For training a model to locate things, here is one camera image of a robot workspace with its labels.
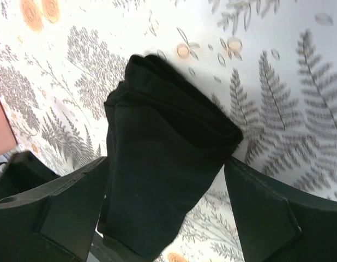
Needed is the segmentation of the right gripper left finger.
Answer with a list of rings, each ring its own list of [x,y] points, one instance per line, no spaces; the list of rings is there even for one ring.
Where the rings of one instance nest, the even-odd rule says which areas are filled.
[[[108,160],[0,200],[0,261],[86,261],[102,207]]]

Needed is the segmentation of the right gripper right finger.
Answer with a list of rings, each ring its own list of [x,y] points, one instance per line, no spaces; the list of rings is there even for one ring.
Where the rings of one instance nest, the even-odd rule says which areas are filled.
[[[245,261],[337,261],[337,202],[230,158],[228,194]]]

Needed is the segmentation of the black boxer underwear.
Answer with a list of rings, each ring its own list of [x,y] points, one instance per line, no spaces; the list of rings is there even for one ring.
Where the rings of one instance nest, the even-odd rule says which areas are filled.
[[[98,229],[115,261],[153,261],[242,141],[173,66],[132,55],[105,104],[110,184]]]

